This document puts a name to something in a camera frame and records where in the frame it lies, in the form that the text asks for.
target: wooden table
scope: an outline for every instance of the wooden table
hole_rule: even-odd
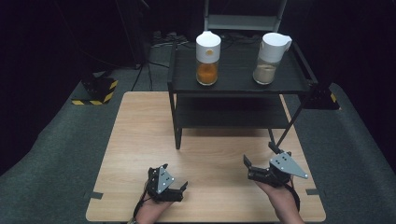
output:
[[[273,130],[275,136],[281,130]],[[127,221],[143,192],[149,167],[168,163],[176,178],[171,189],[186,180],[181,203],[174,203],[159,222],[273,222],[274,208],[267,196],[248,180],[246,154],[254,166],[268,167],[275,153],[267,147],[267,130],[185,129],[180,150],[175,137],[168,93],[127,92],[123,96],[86,218],[89,221]],[[308,195],[315,183],[297,134],[292,128],[282,144],[308,173],[294,178],[304,221],[322,221],[326,215],[318,195]]]

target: hand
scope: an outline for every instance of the hand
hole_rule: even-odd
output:
[[[255,182],[268,195],[271,205],[275,208],[276,216],[282,223],[304,223],[290,191],[283,186],[274,188],[258,181]]]
[[[161,214],[170,207],[174,202],[156,203],[149,198],[146,193],[144,203],[140,207],[135,217],[139,224],[153,224],[161,216]]]

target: gray carpet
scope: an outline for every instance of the gray carpet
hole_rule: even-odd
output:
[[[170,47],[155,48],[150,61],[168,64],[169,55]],[[113,72],[119,84],[107,105],[65,102],[32,150],[0,176],[1,224],[90,223],[85,218],[87,195],[122,95],[131,90],[138,72]],[[166,76],[165,67],[146,65],[134,91],[166,91]],[[395,223],[395,174],[343,90],[335,84],[331,90],[341,110],[303,110],[295,123],[327,214],[324,223]],[[294,96],[286,101],[291,111],[299,103]]]

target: white lid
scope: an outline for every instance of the white lid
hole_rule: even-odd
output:
[[[268,63],[277,63],[282,59],[283,53],[289,49],[290,45],[290,36],[268,33],[262,37],[259,57]]]
[[[220,57],[221,38],[204,31],[196,38],[196,58],[201,63],[215,63]]]

